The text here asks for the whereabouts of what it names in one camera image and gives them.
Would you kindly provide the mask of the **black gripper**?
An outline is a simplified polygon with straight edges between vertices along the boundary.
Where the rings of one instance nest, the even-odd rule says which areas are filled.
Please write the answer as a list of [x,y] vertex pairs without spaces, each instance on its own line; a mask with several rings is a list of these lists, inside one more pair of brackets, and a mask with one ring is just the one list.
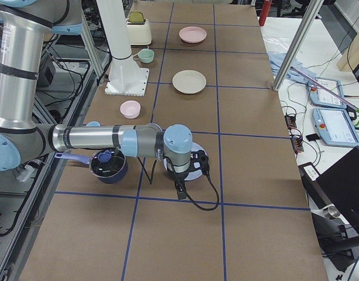
[[[190,159],[190,172],[201,171],[202,175],[209,175],[208,156],[204,150],[192,151]],[[175,181],[177,198],[179,200],[186,199],[186,188],[184,181]]]

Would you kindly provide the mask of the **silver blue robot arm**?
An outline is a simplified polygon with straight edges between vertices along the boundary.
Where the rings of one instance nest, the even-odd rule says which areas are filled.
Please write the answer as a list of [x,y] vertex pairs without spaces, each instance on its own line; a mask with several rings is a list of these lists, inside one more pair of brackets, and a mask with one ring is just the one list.
[[0,55],[0,171],[13,169],[50,152],[96,149],[109,162],[111,152],[165,160],[179,199],[188,198],[185,179],[209,174],[204,151],[193,151],[192,133],[177,124],[65,126],[32,120],[44,36],[83,31],[80,1],[0,1],[4,21]]

